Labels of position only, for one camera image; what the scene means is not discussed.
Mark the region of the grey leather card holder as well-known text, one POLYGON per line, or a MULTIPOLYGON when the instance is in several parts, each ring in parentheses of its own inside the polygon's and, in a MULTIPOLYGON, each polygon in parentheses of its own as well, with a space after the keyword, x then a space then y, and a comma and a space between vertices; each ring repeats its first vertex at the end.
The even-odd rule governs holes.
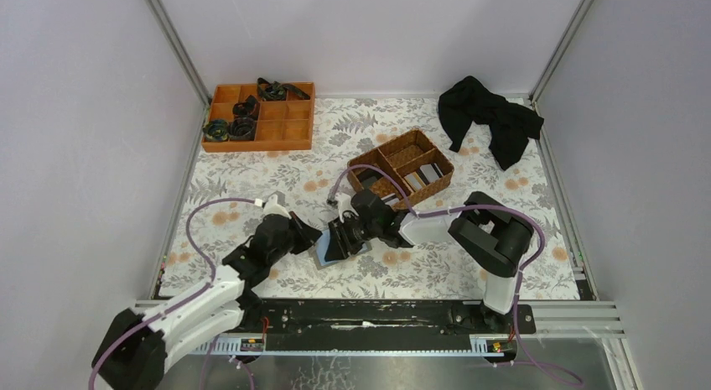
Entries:
POLYGON ((372 245, 368 241, 323 230, 309 253, 313 256, 317 268, 327 268, 371 250, 372 245))

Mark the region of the black credit card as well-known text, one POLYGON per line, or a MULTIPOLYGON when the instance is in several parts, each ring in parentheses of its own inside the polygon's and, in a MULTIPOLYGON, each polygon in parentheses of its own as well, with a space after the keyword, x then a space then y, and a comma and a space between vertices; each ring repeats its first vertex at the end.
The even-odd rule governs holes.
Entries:
POLYGON ((381 177, 374 174, 358 174, 357 180, 363 189, 370 189, 381 177))

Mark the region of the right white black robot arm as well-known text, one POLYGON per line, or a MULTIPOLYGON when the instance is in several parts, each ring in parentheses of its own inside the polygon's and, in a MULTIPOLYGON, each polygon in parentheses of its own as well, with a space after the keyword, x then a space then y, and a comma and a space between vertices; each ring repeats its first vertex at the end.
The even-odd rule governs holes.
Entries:
POLYGON ((480 191, 471 193, 461 207, 420 214, 397 211, 370 190, 353 196, 338 194, 329 203, 338 216, 316 242, 321 266, 363 253, 375 239, 392 248, 451 242, 488 273, 483 305, 500 315, 511 311, 519 267, 534 234, 525 216, 480 191))

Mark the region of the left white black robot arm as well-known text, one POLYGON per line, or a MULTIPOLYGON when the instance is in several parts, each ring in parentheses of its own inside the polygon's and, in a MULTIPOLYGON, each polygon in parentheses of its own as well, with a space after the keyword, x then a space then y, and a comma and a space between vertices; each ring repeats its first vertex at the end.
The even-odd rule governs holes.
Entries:
POLYGON ((267 326, 254 287, 285 255, 329 240, 293 212, 265 215, 205 281, 151 309, 120 312, 91 363, 90 385, 101 377, 114 389, 154 389, 172 365, 213 337, 241 325, 267 326))

